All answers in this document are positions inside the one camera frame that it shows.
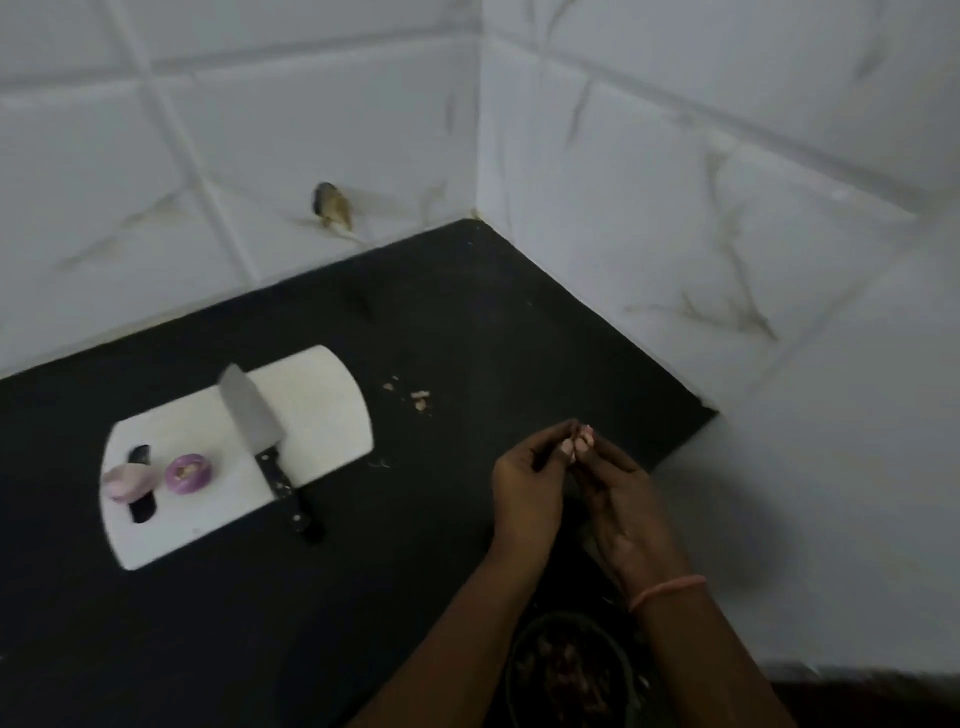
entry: knife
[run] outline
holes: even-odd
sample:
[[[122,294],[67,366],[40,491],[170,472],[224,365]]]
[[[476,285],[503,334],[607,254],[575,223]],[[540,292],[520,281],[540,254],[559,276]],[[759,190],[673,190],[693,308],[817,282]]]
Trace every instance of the knife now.
[[[220,375],[218,386],[233,423],[240,430],[260,472],[267,478],[274,496],[283,503],[290,524],[297,533],[305,533],[313,518],[303,507],[297,490],[279,464],[277,446],[286,437],[283,425],[252,379],[236,364],[230,364]]]

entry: marble tile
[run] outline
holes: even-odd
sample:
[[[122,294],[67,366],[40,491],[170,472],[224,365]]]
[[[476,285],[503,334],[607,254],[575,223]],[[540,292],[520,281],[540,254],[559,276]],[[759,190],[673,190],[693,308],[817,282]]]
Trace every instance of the marble tile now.
[[[958,235],[954,204],[654,473],[759,660],[960,666]]]
[[[952,0],[489,0],[487,27],[815,154],[916,187],[960,183]]]
[[[198,71],[164,87],[262,280],[465,217],[475,200],[474,39]],[[311,210],[319,182],[353,230]]]
[[[242,288],[132,83],[0,97],[0,373]]]
[[[723,409],[911,239],[895,208],[581,71],[496,40],[483,69],[481,213]],[[526,155],[506,185],[503,149]]]
[[[501,235],[516,241],[524,224],[536,68],[528,54],[484,41],[477,134],[477,208]]]
[[[125,0],[155,60],[463,27],[480,0]]]
[[[0,4],[0,83],[120,66],[117,50],[89,0]]]

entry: hand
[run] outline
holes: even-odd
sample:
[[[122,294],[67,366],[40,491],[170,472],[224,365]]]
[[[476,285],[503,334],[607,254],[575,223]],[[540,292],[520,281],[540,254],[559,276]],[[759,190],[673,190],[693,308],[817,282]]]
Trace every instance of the hand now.
[[[585,427],[574,442],[573,474],[593,521],[597,546],[624,595],[691,573],[650,476],[616,445]]]
[[[541,568],[546,564],[560,529],[564,476],[573,452],[570,436],[577,427],[574,420],[548,427],[493,465],[491,553]]]

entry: onion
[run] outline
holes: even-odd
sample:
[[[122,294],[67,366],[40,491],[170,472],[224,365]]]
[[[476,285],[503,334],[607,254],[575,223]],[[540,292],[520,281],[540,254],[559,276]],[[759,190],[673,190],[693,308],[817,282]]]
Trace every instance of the onion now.
[[[210,461],[196,452],[191,452],[170,463],[163,479],[167,481],[170,490],[178,496],[185,496],[199,491],[210,482],[212,476],[213,466]]]
[[[159,482],[159,473],[140,463],[124,463],[100,476],[104,495],[117,503],[133,503],[150,493]]]

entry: wall tile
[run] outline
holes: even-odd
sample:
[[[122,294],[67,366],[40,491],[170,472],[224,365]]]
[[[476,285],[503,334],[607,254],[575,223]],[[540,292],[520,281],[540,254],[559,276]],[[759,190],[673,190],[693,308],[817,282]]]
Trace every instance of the wall tile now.
[[[479,0],[126,0],[154,59],[463,26]]]
[[[472,38],[405,42],[164,85],[229,221],[274,280],[469,214],[477,55]],[[318,225],[319,182],[351,200],[351,235]]]
[[[0,82],[115,70],[120,65],[89,0],[0,4]]]
[[[0,372],[241,286],[132,83],[0,97]]]
[[[508,43],[486,46],[482,99],[481,212],[723,408],[909,237],[756,147]],[[527,155],[506,185],[502,148]]]
[[[960,668],[958,235],[954,205],[655,472],[759,660]]]
[[[952,0],[489,0],[484,19],[868,173],[960,184]]]

